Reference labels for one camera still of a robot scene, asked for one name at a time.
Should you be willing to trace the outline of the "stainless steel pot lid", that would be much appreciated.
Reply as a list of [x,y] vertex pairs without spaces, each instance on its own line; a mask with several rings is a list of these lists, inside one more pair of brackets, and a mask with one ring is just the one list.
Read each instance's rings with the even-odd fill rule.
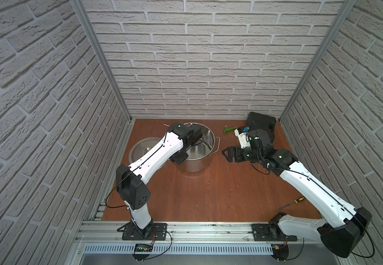
[[161,138],[145,138],[135,143],[128,155],[129,164],[137,161],[147,152],[149,152],[155,145],[160,142]]

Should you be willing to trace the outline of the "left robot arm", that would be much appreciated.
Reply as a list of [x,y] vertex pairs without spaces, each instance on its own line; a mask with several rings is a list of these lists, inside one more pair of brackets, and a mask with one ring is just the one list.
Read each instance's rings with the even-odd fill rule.
[[115,190],[128,206],[131,222],[138,229],[146,230],[152,222],[147,206],[151,195],[147,188],[149,180],[169,160],[181,165],[188,158],[187,151],[201,138],[199,125],[174,123],[145,155],[117,168]]

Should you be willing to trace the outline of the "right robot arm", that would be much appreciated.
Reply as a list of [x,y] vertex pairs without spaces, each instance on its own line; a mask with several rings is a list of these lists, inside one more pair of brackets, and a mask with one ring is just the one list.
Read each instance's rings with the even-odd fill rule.
[[269,224],[285,236],[318,241],[338,257],[352,254],[364,235],[372,215],[364,207],[355,208],[320,182],[299,159],[286,149],[241,148],[232,146],[222,154],[228,162],[250,162],[292,185],[322,215],[320,219],[298,218],[278,213]]

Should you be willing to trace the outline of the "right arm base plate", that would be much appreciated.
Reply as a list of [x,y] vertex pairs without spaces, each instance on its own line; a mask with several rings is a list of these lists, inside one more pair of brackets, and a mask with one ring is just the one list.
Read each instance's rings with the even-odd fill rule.
[[297,241],[296,236],[286,236],[277,225],[268,223],[256,223],[251,225],[254,241]]

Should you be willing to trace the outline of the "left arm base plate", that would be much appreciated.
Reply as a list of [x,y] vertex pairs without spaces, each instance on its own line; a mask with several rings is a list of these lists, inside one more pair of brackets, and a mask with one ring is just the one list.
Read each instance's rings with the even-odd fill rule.
[[133,222],[128,222],[117,229],[122,232],[124,241],[164,241],[167,236],[167,223],[150,223],[144,229],[140,229]]

